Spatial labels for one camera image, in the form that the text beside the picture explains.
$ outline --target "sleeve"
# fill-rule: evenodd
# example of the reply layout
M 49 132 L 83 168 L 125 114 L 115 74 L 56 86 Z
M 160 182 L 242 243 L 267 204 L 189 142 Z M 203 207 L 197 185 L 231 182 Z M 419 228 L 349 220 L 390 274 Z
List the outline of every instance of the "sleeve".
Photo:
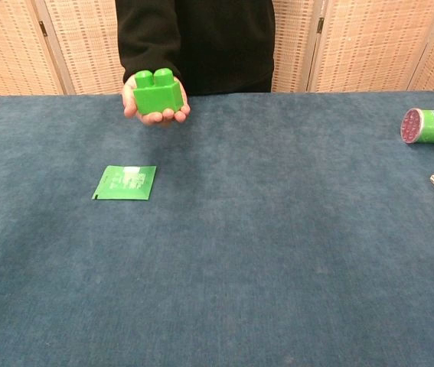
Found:
M 125 68 L 123 82 L 140 70 L 176 67 L 181 36 L 175 0 L 116 0 L 119 59 Z

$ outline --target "hand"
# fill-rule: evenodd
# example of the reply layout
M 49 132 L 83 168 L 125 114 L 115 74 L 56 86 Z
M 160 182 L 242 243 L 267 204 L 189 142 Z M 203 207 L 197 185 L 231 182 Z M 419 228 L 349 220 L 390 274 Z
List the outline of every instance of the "hand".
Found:
M 179 123 L 184 122 L 184 120 L 188 117 L 191 109 L 188 105 L 188 98 L 186 96 L 186 92 L 184 91 L 182 83 L 179 82 L 179 85 L 181 86 L 181 94 L 183 96 L 184 103 L 184 105 L 179 111 L 165 109 L 163 113 L 151 112 L 147 115 L 141 115 L 137 109 L 137 103 L 133 95 L 133 90 L 137 87 L 137 85 L 135 83 L 135 78 L 132 75 L 126 81 L 122 91 L 123 106 L 125 107 L 125 117 L 131 118 L 133 116 L 136 116 L 145 125 L 160 125 L 165 128 L 171 125 L 173 119 L 175 119 Z

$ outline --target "black sweater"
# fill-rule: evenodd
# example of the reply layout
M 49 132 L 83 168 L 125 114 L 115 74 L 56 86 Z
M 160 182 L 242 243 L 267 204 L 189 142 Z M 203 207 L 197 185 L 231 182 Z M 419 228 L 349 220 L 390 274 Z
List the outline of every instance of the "black sweater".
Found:
M 125 82 L 168 67 L 191 95 L 231 93 L 271 77 L 272 0 L 116 0 Z

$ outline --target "red can lid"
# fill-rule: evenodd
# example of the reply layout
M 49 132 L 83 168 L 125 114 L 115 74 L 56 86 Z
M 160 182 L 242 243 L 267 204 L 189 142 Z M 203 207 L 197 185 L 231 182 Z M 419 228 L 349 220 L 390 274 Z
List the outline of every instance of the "red can lid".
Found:
M 411 109 L 406 113 L 402 121 L 400 133 L 407 143 L 415 143 L 421 135 L 421 114 L 418 109 Z

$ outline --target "green sachet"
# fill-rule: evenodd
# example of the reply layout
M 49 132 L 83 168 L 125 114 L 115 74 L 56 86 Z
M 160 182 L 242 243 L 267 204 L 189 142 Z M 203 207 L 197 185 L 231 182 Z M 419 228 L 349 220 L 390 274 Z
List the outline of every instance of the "green sachet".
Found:
M 93 200 L 148 200 L 156 166 L 108 166 Z

